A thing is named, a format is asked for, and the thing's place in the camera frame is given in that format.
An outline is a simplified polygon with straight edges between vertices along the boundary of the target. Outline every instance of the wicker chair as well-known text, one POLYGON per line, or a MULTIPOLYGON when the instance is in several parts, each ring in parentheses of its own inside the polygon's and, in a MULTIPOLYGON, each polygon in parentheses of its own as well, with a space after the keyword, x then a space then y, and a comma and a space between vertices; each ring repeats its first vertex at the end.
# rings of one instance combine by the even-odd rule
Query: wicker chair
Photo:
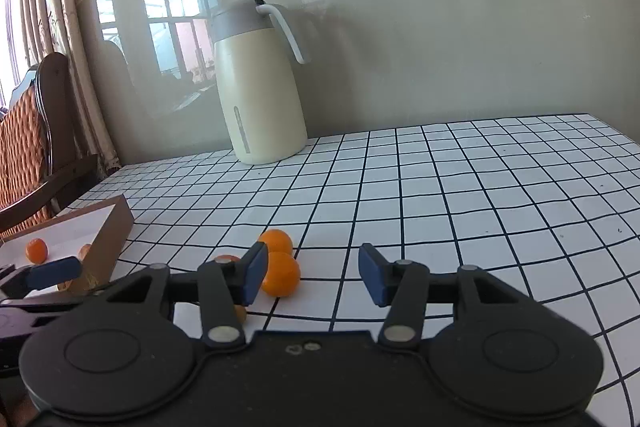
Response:
POLYGON ((65 55, 31 68, 0 121, 0 237, 46 221, 95 184, 97 155, 76 155, 65 55))

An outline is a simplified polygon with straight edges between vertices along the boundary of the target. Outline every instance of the table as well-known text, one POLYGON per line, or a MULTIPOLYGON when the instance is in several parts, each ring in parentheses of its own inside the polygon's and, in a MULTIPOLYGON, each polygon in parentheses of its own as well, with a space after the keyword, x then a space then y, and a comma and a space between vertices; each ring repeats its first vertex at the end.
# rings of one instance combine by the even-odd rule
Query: table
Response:
MULTIPOLYGON (((195 270, 242 255, 267 227, 292 237, 303 280, 260 293, 246 329, 374 335, 386 310, 359 279, 357 248, 432 272, 477 264, 594 336, 605 368, 590 410, 640 421, 640 146, 588 114, 430 124, 314 138, 248 166, 230 151, 129 165, 78 208, 124 193, 135 224, 114 271, 195 270)), ((452 321, 429 305, 423 336, 452 321)), ((194 305, 175 322, 199 337, 194 305)))

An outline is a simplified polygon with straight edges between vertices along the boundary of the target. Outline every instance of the cardboard box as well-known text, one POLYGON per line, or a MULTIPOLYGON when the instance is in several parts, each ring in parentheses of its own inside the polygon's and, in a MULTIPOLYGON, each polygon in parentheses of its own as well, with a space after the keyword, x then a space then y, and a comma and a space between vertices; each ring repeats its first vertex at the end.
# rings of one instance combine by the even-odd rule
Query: cardboard box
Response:
POLYGON ((124 242, 133 227, 133 215, 124 196, 78 208, 68 214, 22 232, 0 239, 0 263, 15 264, 16 267, 30 264, 25 256, 25 247, 31 239, 39 237, 47 243, 48 261, 76 256, 83 245, 91 248, 82 260, 82 275, 58 285, 74 295, 83 295, 88 290, 108 283, 124 242))

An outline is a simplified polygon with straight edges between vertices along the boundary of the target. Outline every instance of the wooden armrest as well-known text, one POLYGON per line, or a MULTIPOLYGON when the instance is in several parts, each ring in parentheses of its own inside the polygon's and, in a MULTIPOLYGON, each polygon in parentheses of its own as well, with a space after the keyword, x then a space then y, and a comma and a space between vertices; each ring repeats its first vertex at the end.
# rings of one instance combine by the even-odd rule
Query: wooden armrest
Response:
POLYGON ((25 219, 33 216, 38 210, 49 203, 61 188, 73 180, 80 178, 95 169, 98 155, 92 154, 64 166, 45 179, 44 183, 21 200, 0 210, 0 232, 19 225, 25 219))

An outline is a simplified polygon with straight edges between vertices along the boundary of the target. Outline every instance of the woven wicker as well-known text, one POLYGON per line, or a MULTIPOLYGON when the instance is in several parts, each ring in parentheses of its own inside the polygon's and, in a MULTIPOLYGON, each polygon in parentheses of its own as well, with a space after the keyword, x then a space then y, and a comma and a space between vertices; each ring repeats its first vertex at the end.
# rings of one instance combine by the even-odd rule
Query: woven wicker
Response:
MULTIPOLYGON (((30 86, 0 122, 0 210, 33 192, 46 175, 47 140, 44 122, 30 86)), ((33 216, 0 233, 6 237, 46 221, 50 210, 43 206, 33 216)))

